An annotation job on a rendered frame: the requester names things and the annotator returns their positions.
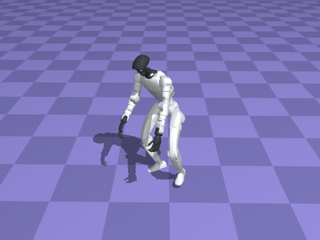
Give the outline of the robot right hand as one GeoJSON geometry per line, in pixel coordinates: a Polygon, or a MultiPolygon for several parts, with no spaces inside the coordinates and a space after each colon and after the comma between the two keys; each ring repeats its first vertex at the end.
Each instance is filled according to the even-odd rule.
{"type": "Polygon", "coordinates": [[[123,119],[120,120],[121,123],[120,123],[120,125],[119,125],[118,135],[119,135],[119,137],[120,137],[121,139],[123,138],[123,136],[121,135],[121,133],[123,133],[122,128],[123,128],[124,124],[127,123],[127,119],[128,119],[128,116],[127,116],[127,115],[124,115],[124,116],[123,116],[123,119]]]}

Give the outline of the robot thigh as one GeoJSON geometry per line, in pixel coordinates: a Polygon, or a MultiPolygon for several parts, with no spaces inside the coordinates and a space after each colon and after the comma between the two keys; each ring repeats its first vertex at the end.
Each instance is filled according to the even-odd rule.
{"type": "Polygon", "coordinates": [[[179,138],[182,131],[182,123],[185,121],[184,114],[176,108],[172,112],[169,121],[169,149],[167,156],[171,159],[175,159],[175,154],[178,150],[179,138]]]}
{"type": "Polygon", "coordinates": [[[163,110],[159,110],[158,108],[159,102],[155,103],[152,108],[149,110],[145,120],[143,122],[142,130],[141,130],[141,142],[148,146],[148,144],[153,140],[150,136],[151,131],[157,124],[159,118],[159,112],[163,110]]]}

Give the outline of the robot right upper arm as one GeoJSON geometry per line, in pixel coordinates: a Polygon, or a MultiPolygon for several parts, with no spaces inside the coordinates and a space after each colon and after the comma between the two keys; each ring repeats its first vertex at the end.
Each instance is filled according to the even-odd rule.
{"type": "Polygon", "coordinates": [[[130,96],[130,100],[135,103],[139,102],[141,99],[140,93],[142,89],[142,82],[140,80],[140,76],[141,74],[139,73],[136,73],[134,75],[134,86],[133,86],[134,93],[130,96]]]}

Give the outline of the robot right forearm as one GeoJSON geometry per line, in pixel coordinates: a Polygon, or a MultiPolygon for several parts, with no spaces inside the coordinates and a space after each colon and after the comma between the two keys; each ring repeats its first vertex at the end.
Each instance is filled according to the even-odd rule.
{"type": "Polygon", "coordinates": [[[136,104],[133,101],[131,101],[130,98],[129,98],[129,102],[128,102],[128,105],[127,105],[127,107],[126,107],[126,109],[124,111],[124,115],[122,116],[122,119],[123,119],[124,116],[127,116],[127,120],[126,121],[128,121],[129,116],[132,114],[133,109],[134,109],[135,106],[136,106],[136,104]]]}

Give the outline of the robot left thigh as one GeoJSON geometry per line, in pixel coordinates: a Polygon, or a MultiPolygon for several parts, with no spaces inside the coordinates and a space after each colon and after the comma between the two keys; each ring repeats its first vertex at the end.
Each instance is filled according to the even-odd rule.
{"type": "Polygon", "coordinates": [[[179,138],[182,131],[182,123],[185,121],[184,114],[176,108],[172,112],[169,121],[169,149],[167,156],[171,159],[175,159],[175,154],[178,150],[179,138]]]}

